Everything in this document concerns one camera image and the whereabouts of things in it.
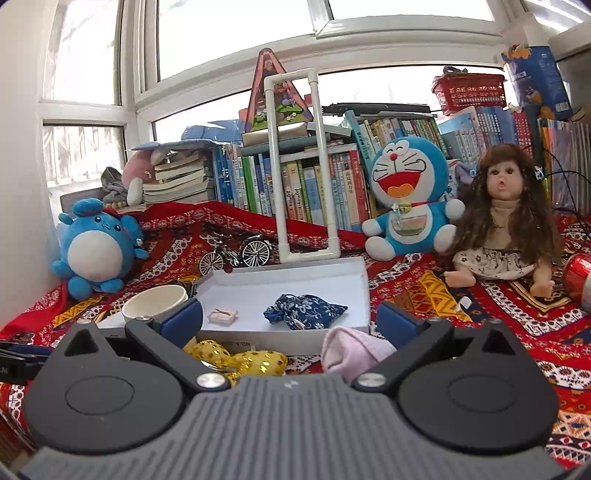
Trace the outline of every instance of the blue plush toy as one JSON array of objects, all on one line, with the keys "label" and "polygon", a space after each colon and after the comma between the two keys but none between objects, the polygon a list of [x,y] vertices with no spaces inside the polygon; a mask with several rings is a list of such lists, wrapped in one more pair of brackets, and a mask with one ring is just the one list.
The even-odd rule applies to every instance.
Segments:
[{"label": "blue plush toy", "polygon": [[93,290],[118,292],[134,258],[148,258],[148,252],[140,248],[144,236],[135,218],[124,215],[119,220],[103,208],[99,199],[84,199],[72,208],[78,218],[59,215],[68,227],[60,236],[61,260],[51,268],[68,280],[68,292],[78,301],[86,300]]},{"label": "blue plush toy", "polygon": [[377,152],[368,171],[376,199],[391,209],[363,222],[370,257],[388,261],[413,252],[444,252],[451,246],[456,227],[448,219],[460,218],[465,207],[457,199],[439,202],[449,169],[433,143],[421,137],[397,138]]}]

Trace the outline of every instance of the pink small box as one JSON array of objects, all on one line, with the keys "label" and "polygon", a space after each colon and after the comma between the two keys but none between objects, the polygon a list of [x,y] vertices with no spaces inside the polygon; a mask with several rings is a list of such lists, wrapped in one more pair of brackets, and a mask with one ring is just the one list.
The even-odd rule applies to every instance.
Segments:
[{"label": "pink small box", "polygon": [[209,323],[217,323],[218,325],[231,325],[236,320],[236,315],[238,311],[236,310],[222,310],[222,309],[215,309],[211,312],[207,319]]}]

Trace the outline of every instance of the red cylinder can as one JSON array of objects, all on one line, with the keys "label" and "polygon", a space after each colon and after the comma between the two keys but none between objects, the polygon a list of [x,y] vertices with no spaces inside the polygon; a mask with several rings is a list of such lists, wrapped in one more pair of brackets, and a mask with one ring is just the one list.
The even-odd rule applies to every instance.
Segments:
[{"label": "red cylinder can", "polygon": [[591,312],[591,255],[577,254],[570,257],[564,268],[562,282],[569,297]]}]

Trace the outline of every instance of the white pvc pipe frame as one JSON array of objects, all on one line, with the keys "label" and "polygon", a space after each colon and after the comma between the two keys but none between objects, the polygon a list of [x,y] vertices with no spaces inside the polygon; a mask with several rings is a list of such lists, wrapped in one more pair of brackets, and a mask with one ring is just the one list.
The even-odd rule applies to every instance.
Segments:
[{"label": "white pvc pipe frame", "polygon": [[[308,79],[312,92],[312,105],[314,108],[314,125],[316,127],[316,142],[318,146],[318,158],[320,160],[320,172],[324,187],[324,212],[328,229],[328,248],[316,252],[295,253],[290,250],[287,237],[287,223],[285,221],[285,204],[283,198],[283,185],[281,181],[281,164],[279,158],[279,143],[277,137],[277,118],[275,112],[275,85],[288,80]],[[296,70],[295,72],[279,73],[265,78],[265,100],[267,102],[267,127],[269,130],[269,149],[271,152],[271,174],[273,177],[273,198],[275,200],[275,222],[277,223],[277,238],[279,259],[281,263],[293,263],[310,260],[327,260],[340,257],[340,242],[336,228],[335,200],[333,198],[332,184],[330,182],[330,167],[328,152],[326,150],[326,134],[322,121],[322,107],[318,95],[318,72],[316,69]]]}]

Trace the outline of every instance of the gray gripper base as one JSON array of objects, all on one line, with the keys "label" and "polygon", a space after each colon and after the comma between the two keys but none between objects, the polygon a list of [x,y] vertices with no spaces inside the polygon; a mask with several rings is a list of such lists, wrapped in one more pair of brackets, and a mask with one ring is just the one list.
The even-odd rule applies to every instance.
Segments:
[{"label": "gray gripper base", "polygon": [[245,377],[232,390],[199,394],[172,429],[134,450],[91,457],[43,448],[21,473],[30,480],[548,480],[561,471],[541,447],[497,458],[446,450],[411,430],[386,396],[356,392],[332,375],[299,375]]}]

